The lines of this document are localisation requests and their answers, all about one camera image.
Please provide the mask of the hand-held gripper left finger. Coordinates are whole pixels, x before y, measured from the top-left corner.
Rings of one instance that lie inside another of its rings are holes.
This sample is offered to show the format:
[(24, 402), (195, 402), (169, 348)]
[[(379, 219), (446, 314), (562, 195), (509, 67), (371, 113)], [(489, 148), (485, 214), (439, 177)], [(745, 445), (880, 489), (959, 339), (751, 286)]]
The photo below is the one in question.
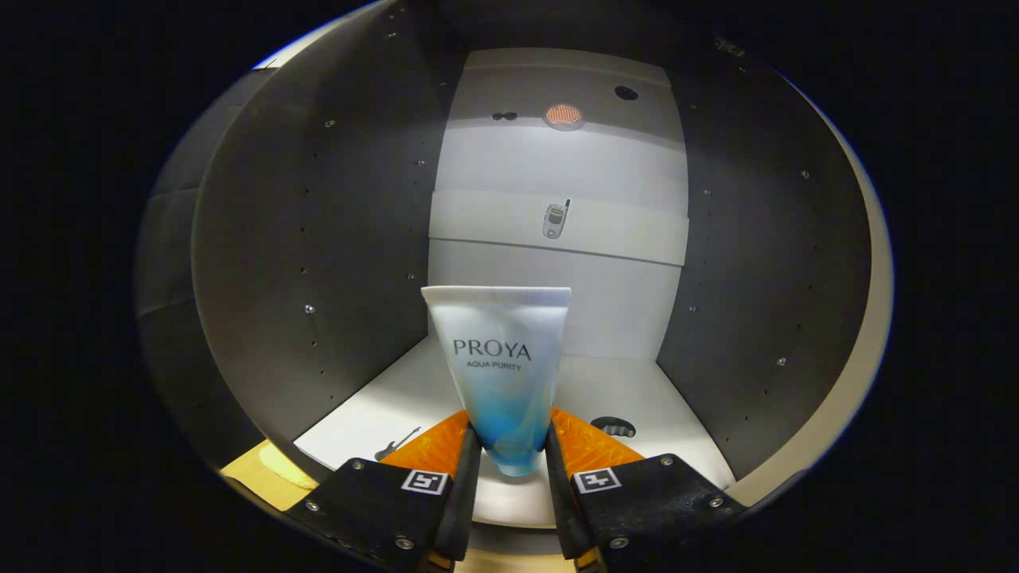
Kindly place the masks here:
[(348, 459), (287, 517), (378, 572), (454, 572), (467, 557), (480, 459), (461, 410), (381, 461)]

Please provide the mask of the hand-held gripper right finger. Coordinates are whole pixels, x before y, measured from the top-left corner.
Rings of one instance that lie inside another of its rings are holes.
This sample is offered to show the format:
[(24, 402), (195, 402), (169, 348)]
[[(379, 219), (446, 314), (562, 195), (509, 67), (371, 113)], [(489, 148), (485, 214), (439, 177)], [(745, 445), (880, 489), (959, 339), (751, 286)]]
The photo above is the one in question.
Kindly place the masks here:
[(676, 454), (644, 456), (559, 407), (545, 456), (558, 543), (576, 572), (678, 572), (747, 510)]

